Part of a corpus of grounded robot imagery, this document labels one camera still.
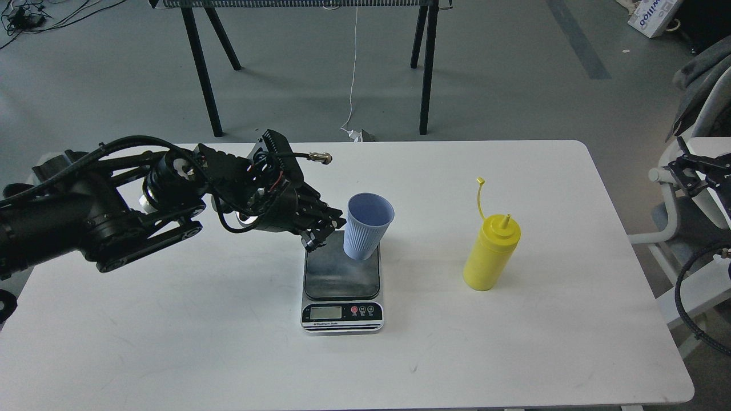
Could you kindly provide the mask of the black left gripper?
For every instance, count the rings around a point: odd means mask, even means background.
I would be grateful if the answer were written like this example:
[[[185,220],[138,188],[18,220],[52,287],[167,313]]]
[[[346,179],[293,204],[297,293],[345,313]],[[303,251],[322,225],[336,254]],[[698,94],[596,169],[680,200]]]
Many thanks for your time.
[[[332,208],[305,183],[299,159],[330,164],[329,153],[295,152],[284,135],[267,130],[248,156],[240,157],[198,144],[199,193],[211,197],[219,214],[235,213],[231,232],[290,232],[313,252],[345,226],[343,211]]]

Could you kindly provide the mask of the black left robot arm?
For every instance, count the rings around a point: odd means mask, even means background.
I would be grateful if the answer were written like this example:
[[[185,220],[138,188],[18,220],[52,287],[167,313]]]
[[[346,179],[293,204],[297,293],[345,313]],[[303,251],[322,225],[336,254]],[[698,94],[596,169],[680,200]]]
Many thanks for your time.
[[[206,195],[226,231],[290,232],[312,252],[346,220],[306,184],[300,158],[332,161],[273,130],[246,157],[146,135],[67,150],[33,168],[34,184],[3,189],[2,280],[73,251],[102,273],[128,265],[196,236]]]

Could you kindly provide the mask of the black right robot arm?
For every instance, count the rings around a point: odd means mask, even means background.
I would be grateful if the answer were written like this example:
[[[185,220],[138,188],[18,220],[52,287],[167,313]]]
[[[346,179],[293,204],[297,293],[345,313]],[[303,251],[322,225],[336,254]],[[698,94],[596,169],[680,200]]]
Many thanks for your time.
[[[686,195],[695,197],[704,189],[710,188],[714,190],[721,202],[721,209],[726,216],[729,216],[730,192],[729,192],[729,154],[719,157],[699,156],[689,153],[689,149],[684,148],[683,154],[676,160],[669,163],[669,170],[673,175],[674,181],[681,186]],[[710,348],[715,349],[724,356],[730,356],[728,346],[721,344],[716,339],[709,336],[700,328],[697,323],[688,315],[681,297],[681,287],[689,273],[692,265],[702,257],[710,255],[720,255],[722,250],[729,250],[728,240],[712,240],[709,244],[691,255],[689,260],[684,263],[680,270],[680,274],[674,283],[674,306],[682,322],[691,331],[694,338],[703,341]]]

